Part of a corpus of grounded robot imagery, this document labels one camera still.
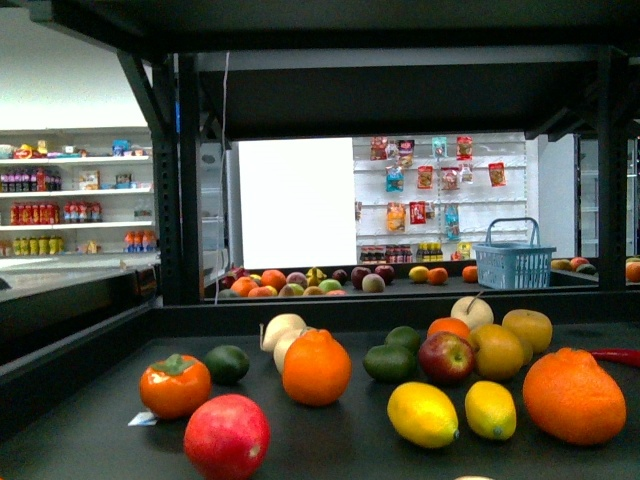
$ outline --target tangerine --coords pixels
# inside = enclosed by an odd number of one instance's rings
[[[280,270],[265,270],[260,279],[263,287],[273,287],[278,292],[287,284],[287,277]]]
[[[240,277],[231,285],[231,290],[241,297],[248,297],[254,288],[258,288],[258,284],[251,277]]]
[[[345,392],[351,358],[327,330],[311,330],[294,340],[284,357],[282,386],[296,402],[329,405]]]
[[[272,287],[256,287],[249,290],[249,294],[247,297],[255,298],[255,297],[273,297],[274,293]]]
[[[462,269],[462,280],[467,283],[478,283],[478,266],[468,265]]]
[[[432,268],[427,275],[431,285],[443,285],[449,279],[449,272],[444,267]]]
[[[533,423],[574,445],[605,443],[627,419],[620,387],[585,350],[541,357],[527,372],[522,395]]]
[[[467,340],[469,338],[469,334],[471,333],[471,329],[459,318],[442,317],[436,318],[433,322],[431,322],[431,325],[429,325],[429,329],[427,330],[427,337],[430,337],[437,332],[455,333],[460,338],[464,338],[465,340]]]
[[[627,280],[630,282],[640,282],[640,262],[629,262],[625,267]]]

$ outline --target black tabletop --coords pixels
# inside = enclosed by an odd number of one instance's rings
[[[509,441],[482,440],[467,426],[464,395],[478,380],[474,374],[463,385],[444,389],[458,412],[460,438],[443,449],[426,450],[400,438],[387,418],[386,404],[395,386],[372,381],[362,367],[368,348],[380,344],[385,334],[336,334],[352,357],[353,377],[337,403],[318,409],[298,405],[287,397],[271,356],[258,348],[257,335],[153,340],[0,444],[0,476],[7,480],[200,478],[182,451],[186,420],[148,427],[127,424],[144,411],[137,384],[148,364],[175,352],[202,356],[216,345],[232,343],[247,351],[251,368],[239,385],[214,386],[212,395],[248,395],[267,414],[272,441],[265,462],[253,477],[256,480],[444,480],[470,474],[505,480],[640,478],[637,369],[602,363],[620,384],[628,407],[625,428],[606,445],[570,446],[538,430],[523,406],[523,369],[506,383],[518,410],[518,427]],[[550,350],[561,346],[636,347],[639,339],[638,323],[559,325]],[[421,373],[417,379],[426,381]]]

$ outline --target basket handle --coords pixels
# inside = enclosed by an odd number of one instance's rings
[[[540,246],[540,227],[538,226],[538,222],[534,218],[531,217],[517,217],[517,218],[496,218],[493,222],[489,224],[489,229],[487,230],[487,238],[485,243],[491,246],[491,228],[498,222],[522,222],[522,221],[530,221],[533,223],[533,231],[531,232],[531,240],[529,241],[529,245],[533,246],[533,241],[537,239],[536,246]]]

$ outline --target metal shelf frame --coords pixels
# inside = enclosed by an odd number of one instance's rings
[[[626,139],[640,133],[636,1],[497,0],[478,15],[423,2],[408,17],[389,14],[404,2],[362,11],[355,2],[255,1],[240,14],[231,1],[13,1],[34,22],[118,52],[152,132],[167,305],[202,301],[197,158],[203,138],[222,141],[225,121],[233,140],[519,130],[553,141],[595,132],[599,289],[625,288],[622,159]],[[325,12],[321,22],[314,11]],[[226,51],[234,83],[223,119]],[[453,99],[453,111],[425,85]]]

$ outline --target wire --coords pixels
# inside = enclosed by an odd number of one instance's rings
[[[221,156],[221,161],[222,161],[222,165],[220,166],[220,184],[219,184],[219,189],[218,192],[220,195],[219,201],[218,201],[218,215],[217,215],[217,219],[218,222],[216,223],[216,227],[218,230],[218,234],[220,233],[220,219],[222,217],[222,205],[223,205],[223,199],[222,199],[222,179],[224,178],[224,168],[225,165],[227,163],[227,148],[226,148],[226,139],[225,139],[225,132],[227,129],[227,79],[229,77],[229,57],[231,55],[231,52],[227,52],[226,56],[225,56],[225,62],[224,62],[224,77],[222,78],[222,156]],[[220,293],[220,280],[218,279],[218,272],[220,271],[220,237],[218,236],[218,248],[216,249],[216,261],[214,264],[214,275],[216,278],[216,296],[214,299],[214,305],[218,304],[218,294]]]

